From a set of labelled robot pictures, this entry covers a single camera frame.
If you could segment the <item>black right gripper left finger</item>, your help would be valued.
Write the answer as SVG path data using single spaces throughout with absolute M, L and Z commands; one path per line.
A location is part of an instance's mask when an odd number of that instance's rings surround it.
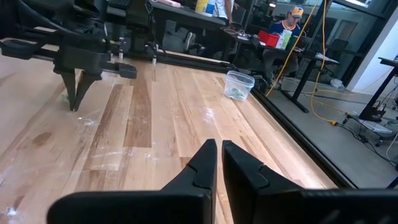
M 47 224 L 214 224 L 217 145 L 206 140 L 160 190 L 77 192 L 55 201 Z

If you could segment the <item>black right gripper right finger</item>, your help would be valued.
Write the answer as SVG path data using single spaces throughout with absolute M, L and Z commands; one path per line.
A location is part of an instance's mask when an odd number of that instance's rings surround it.
M 398 224 L 398 190 L 305 189 L 232 141 L 222 160 L 234 224 Z

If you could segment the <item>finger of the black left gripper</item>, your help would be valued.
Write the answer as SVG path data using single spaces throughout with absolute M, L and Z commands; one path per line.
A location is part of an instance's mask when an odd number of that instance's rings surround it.
M 65 84 L 70 111 L 75 110 L 75 98 L 76 98 L 76 75 L 75 72 L 62 72 L 61 77 Z
M 86 92 L 90 88 L 90 86 L 95 82 L 100 80 L 99 73 L 88 73 L 82 72 L 80 75 L 80 79 L 78 81 L 76 95 L 75 95 L 75 104 L 73 106 L 74 111 L 78 111 L 81 101 L 83 100 Z

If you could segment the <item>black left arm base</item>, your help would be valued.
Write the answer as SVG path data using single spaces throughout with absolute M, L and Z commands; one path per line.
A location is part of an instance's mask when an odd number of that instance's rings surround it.
M 129 52 L 147 55 L 154 43 L 152 5 L 149 0 L 130 0 L 126 9 L 126 24 L 131 39 Z

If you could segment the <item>pink flat object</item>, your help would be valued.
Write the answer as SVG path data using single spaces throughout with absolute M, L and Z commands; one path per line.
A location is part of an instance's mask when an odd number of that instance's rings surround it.
M 173 0 L 157 0 L 158 2 L 162 4 L 166 4 L 168 6 L 176 7 L 176 8 L 181 8 L 181 4 L 179 2 L 173 1 Z

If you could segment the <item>black desk with wipes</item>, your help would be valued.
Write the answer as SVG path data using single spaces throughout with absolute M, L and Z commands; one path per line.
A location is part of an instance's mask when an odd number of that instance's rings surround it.
M 216 17 L 208 17 L 197 14 L 192 9 L 176 8 L 161 2 L 148 1 L 152 6 L 152 14 L 155 19 L 155 39 L 157 44 L 163 46 L 166 22 L 174 21 L 178 24 L 199 27 L 202 29 L 218 29 L 225 25 Z

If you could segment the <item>clear plastic container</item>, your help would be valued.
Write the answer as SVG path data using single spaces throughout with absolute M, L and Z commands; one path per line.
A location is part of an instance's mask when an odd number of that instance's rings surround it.
M 250 94 L 250 91 L 254 87 L 254 84 L 255 84 L 255 79 L 252 76 L 230 70 L 226 74 L 226 80 L 224 84 L 224 95 L 229 98 L 228 93 L 230 92 L 230 90 L 236 88 L 244 92 L 247 98 L 248 95 Z

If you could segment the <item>yellow and white canister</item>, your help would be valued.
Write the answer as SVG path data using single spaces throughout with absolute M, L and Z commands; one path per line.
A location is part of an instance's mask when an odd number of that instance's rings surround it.
M 215 8 L 215 0 L 197 0 L 195 12 L 203 16 L 212 17 Z

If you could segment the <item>standing person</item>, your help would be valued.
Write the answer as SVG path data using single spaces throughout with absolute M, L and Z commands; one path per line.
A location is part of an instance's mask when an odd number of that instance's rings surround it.
M 233 21 L 233 10 L 238 9 L 239 4 L 235 0 L 215 0 L 213 16 L 224 21 L 225 26 Z

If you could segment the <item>red box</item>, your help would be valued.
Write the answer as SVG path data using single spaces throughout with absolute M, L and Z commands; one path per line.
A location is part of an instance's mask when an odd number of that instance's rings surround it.
M 259 31 L 258 38 L 260 42 L 265 44 L 265 46 L 276 47 L 279 41 L 279 34 L 269 34 L 264 31 Z

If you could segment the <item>white and green box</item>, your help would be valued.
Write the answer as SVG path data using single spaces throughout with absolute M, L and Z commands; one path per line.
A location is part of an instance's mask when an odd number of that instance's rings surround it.
M 280 35 L 279 39 L 276 45 L 277 49 L 282 49 L 285 50 L 287 44 L 289 43 L 289 40 L 292 36 L 292 31 L 290 30 L 284 30 Z

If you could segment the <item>person with cap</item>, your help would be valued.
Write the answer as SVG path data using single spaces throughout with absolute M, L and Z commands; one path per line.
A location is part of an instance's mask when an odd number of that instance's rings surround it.
M 302 6 L 294 6 L 287 13 L 287 17 L 285 19 L 277 21 L 271 26 L 269 32 L 271 34 L 282 34 L 283 31 L 288 30 L 292 32 L 292 35 L 298 36 L 301 32 L 301 28 L 298 25 L 298 23 L 300 22 L 303 13 L 304 9 Z M 269 49 L 264 49 L 262 57 L 264 61 L 265 79 L 271 84 L 274 84 L 275 82 L 280 84 L 280 82 L 282 81 L 282 77 L 280 77 L 278 81 L 276 81 L 273 64 L 276 60 L 284 61 L 287 55 Z M 284 68 L 283 75 L 296 72 L 298 68 L 299 68 L 298 58 L 296 55 L 292 55 L 290 56 Z

